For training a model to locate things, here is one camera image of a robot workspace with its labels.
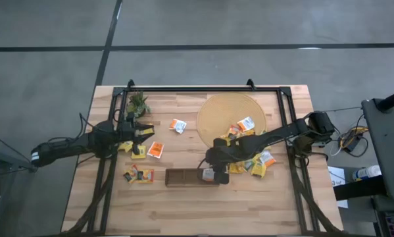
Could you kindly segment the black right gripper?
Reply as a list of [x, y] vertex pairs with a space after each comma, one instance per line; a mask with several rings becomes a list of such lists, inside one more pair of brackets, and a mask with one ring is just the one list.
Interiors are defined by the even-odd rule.
[[239, 139], [232, 140], [232, 143], [227, 146], [226, 141], [216, 138], [213, 141], [214, 149], [214, 163], [208, 165], [208, 169], [215, 172], [214, 180], [219, 184], [228, 184], [230, 176], [227, 168], [230, 163], [236, 163], [243, 158], [243, 151], [239, 145]]

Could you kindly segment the black pole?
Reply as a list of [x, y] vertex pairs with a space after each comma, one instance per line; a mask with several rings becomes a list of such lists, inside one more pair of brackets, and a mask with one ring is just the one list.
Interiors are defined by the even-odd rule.
[[377, 109], [383, 113], [389, 112], [394, 107], [394, 94], [385, 99], [374, 100]]

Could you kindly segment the round woven straw placemat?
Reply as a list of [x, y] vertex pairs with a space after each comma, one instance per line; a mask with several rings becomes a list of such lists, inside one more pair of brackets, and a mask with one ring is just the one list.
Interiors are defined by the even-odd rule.
[[207, 99], [196, 118], [196, 127], [202, 141], [213, 146], [213, 140], [226, 135], [230, 126], [239, 128], [239, 122], [250, 117], [256, 135], [267, 130], [262, 107], [244, 93], [219, 93]]

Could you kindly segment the white paper sheet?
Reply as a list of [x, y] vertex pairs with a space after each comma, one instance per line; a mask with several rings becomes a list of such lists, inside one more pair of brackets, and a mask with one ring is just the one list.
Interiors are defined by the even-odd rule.
[[[346, 184], [344, 169], [337, 167], [328, 167], [332, 186], [341, 186]], [[337, 201], [337, 206], [340, 208], [348, 209], [349, 204], [347, 200]]]

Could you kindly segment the dark wooden divided tray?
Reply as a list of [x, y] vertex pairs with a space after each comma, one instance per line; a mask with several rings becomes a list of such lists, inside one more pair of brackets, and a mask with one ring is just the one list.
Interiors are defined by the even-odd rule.
[[203, 169], [166, 169], [165, 186], [169, 188], [219, 186], [202, 179]]

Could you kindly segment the black aluminium table frame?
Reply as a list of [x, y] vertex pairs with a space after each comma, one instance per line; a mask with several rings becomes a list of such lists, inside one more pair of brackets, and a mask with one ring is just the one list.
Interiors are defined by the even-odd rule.
[[[208, 147], [200, 138], [196, 118], [203, 103], [219, 93], [244, 93], [264, 111], [267, 132], [291, 124], [312, 112], [306, 86], [99, 86], [88, 122], [126, 114], [129, 97], [143, 91], [151, 108], [140, 118], [155, 134], [144, 142], [164, 144], [160, 159], [131, 159], [117, 151], [108, 159], [82, 157], [76, 167], [61, 228], [63, 236], [342, 236], [343, 226], [326, 162], [313, 149], [296, 156], [288, 142], [268, 146], [276, 163], [263, 178], [231, 174], [228, 184], [169, 188], [166, 169], [207, 169]], [[170, 130], [173, 119], [187, 126]], [[128, 183], [123, 174], [132, 166], [153, 169], [153, 183]]]

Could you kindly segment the white plastic bottle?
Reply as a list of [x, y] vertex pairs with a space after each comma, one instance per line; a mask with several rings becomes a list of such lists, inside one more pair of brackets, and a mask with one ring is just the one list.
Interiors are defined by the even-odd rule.
[[368, 178], [373, 178], [376, 176], [380, 176], [381, 170], [379, 165], [372, 165], [370, 167], [365, 167], [355, 171], [352, 174], [352, 179], [354, 181], [366, 180]]

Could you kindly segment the black power adapter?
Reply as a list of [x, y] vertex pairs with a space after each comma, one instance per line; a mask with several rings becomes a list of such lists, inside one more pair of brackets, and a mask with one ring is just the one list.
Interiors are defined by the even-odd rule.
[[352, 152], [362, 139], [362, 136], [355, 136], [353, 138], [349, 138], [348, 140], [344, 140], [343, 144], [341, 145], [342, 149], [346, 152]]

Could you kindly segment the small potted succulent plant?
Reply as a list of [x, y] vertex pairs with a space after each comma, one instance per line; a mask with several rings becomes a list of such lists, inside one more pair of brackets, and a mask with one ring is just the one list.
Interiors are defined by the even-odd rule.
[[140, 118], [146, 113], [150, 113], [151, 108], [146, 104], [147, 98], [147, 96], [144, 96], [143, 91], [133, 93], [129, 97], [130, 100], [126, 107], [126, 111], [128, 113], [133, 113], [135, 118]]

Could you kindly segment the dark grey desk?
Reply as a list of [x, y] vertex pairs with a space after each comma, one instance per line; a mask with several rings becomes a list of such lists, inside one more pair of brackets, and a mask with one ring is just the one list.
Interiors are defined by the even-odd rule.
[[383, 113], [372, 100], [362, 101], [361, 106], [387, 195], [394, 199], [394, 107]]

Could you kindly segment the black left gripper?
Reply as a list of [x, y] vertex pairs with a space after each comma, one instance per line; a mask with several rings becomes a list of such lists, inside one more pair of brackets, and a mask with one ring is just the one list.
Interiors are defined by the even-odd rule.
[[[154, 129], [153, 124], [139, 123], [139, 130]], [[123, 118], [119, 120], [119, 142], [132, 141], [132, 151], [134, 155], [139, 155], [139, 148], [136, 138], [137, 130], [135, 128], [135, 117], [134, 113], [126, 113]], [[139, 145], [149, 139], [152, 134], [139, 135]]]

